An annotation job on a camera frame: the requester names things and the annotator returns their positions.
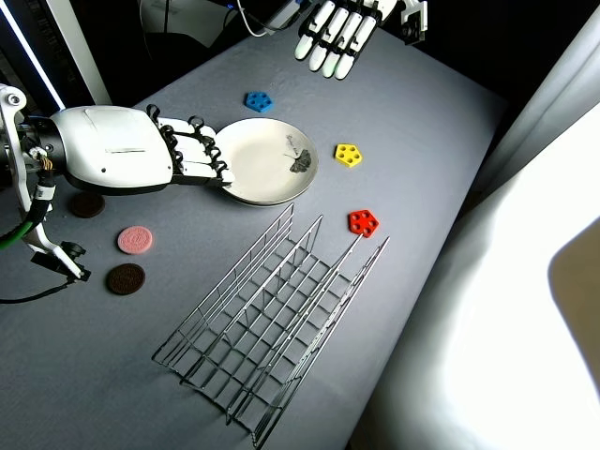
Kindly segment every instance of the wire basket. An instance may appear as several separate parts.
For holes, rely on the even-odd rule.
[[[294,241],[293,203],[152,356],[245,428],[260,448],[389,242],[358,273],[312,250],[323,220]]]

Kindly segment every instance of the gray table surface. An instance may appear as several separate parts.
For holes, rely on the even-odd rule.
[[[391,242],[283,415],[267,449],[341,449],[348,441],[488,148],[503,102],[474,82],[378,30],[344,82],[293,59],[294,31],[247,39],[151,96],[162,115],[201,114],[216,129],[260,116],[243,105],[268,92],[267,115],[303,130],[319,151],[311,188],[295,201],[295,235],[324,214],[315,252],[332,262],[353,240],[347,214],[381,222],[349,262],[351,274],[385,236]],[[333,159],[356,143],[364,162]],[[202,396],[180,386],[151,354],[284,208],[253,208],[221,191],[171,186],[107,198],[93,219],[73,217],[64,180],[46,230],[87,248],[86,284],[26,305],[0,307],[3,449],[249,449],[248,435]],[[18,220],[12,190],[0,193],[0,226]],[[126,226],[150,228],[142,256],[115,247]],[[0,295],[62,281],[16,245],[2,253]],[[120,297],[104,277],[142,265],[143,288]]]

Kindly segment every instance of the red pentagon toy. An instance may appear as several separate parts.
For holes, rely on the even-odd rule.
[[[348,221],[350,222],[351,232],[362,234],[365,237],[371,237],[375,233],[375,230],[377,230],[377,227],[379,227],[379,221],[368,209],[350,213]]]

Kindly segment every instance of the wire rack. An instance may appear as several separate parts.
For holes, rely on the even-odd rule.
[[[181,322],[152,359],[263,446],[389,242],[352,278],[313,254],[323,216],[294,241],[293,203]]]

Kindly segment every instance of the stack of plates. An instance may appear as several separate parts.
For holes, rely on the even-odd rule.
[[[274,119],[246,119],[216,137],[235,175],[225,191],[243,203],[270,206],[308,189],[319,159],[314,143],[298,128]]]

